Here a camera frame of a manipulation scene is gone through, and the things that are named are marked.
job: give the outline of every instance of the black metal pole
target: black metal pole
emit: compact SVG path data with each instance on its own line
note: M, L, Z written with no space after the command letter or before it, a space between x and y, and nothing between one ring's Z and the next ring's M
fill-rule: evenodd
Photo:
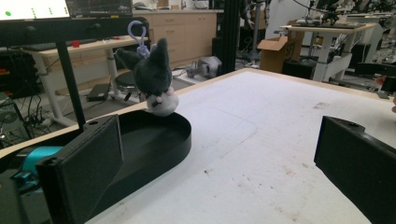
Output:
M239 5L239 1L224 1L224 33L222 41L224 53L223 59L221 59L221 72L223 74L235 71L236 39L239 29Z
M84 112L82 110L81 101L79 100L76 79L74 77L73 67L70 62L70 56L69 52L67 51L66 43L64 41L56 42L56 48L58 50L59 59L61 60L62 69L64 70L64 78L66 79L67 89L70 93L78 127L80 131L83 131L83 126L85 124Z

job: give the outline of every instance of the plush toy head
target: plush toy head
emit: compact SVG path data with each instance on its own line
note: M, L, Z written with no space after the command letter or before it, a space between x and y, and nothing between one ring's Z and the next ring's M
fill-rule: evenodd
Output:
M117 49L115 55L125 67L134 71L135 85L144 94L149 112L164 117L176 110L178 98L171 87L172 71L166 39L160 39L152 46L146 59L125 49Z

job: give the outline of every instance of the white table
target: white table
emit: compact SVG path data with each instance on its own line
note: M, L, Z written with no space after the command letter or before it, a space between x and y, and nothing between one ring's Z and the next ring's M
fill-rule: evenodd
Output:
M94 50L99 50L99 49L104 50L107 55L106 60L107 60L108 73L111 75L111 78L113 81L113 90L110 94L113 97L123 99L124 96L121 95L120 91L117 89L117 84L114 82L118 73L117 73L117 67L116 67L116 63L115 63L115 59L114 59L113 49L124 47L124 46L129 46L129 45L133 45L133 44L136 44L136 41L133 40L129 36L125 36L124 38L118 39L118 40L109 39L106 41L97 41L94 43L80 45L79 48L68 47L67 49L68 49L69 55L84 53L84 52L94 51ZM40 75L40 79L43 83L44 91L46 92L46 94L49 98L49 105L50 105L51 111L53 113L53 120L64 125L64 126L71 126L71 125L76 124L73 120L64 117L64 115L62 114L62 110L59 107L59 104L58 104L56 96L55 96L55 91L52 88L52 84L49 79L50 73L47 70L46 65L44 63L44 59L46 57L57 56L58 50L57 49L50 49L50 50L44 50L44 51L27 50L26 52L31 54L33 56L33 58L35 59L35 67L37 68L37 72Z
M329 78L336 75L336 79L343 79L343 75L349 66L352 57L351 50L355 44L355 37L357 33L373 29L375 23L367 23L362 27L355 29L342 28L321 28L321 27L302 27L302 26L281 26L281 28L288 31L296 32L313 32L319 33L323 36L322 47L318 56L318 63L315 68L313 80L315 81L329 81ZM339 35L346 35L346 43L342 52L341 58L327 63L329 53L332 46L332 39Z
M391 100L253 69L177 94L192 126L188 157L88 223L370 223L314 155L325 115L396 147Z

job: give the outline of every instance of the wooden cabinet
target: wooden cabinet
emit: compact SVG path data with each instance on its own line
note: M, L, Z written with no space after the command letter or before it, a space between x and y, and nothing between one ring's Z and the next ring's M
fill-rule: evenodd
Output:
M216 12L139 14L149 22L152 43L166 38L172 67L191 64L212 54Z

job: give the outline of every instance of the stuffed animal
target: stuffed animal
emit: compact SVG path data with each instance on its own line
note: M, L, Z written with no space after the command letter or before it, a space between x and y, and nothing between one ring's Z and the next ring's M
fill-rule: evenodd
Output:
M115 56L125 67L134 71L134 84L146 100L148 112L165 117L176 110L178 97L171 86L172 71L165 38L151 47L147 58L125 49L117 49Z

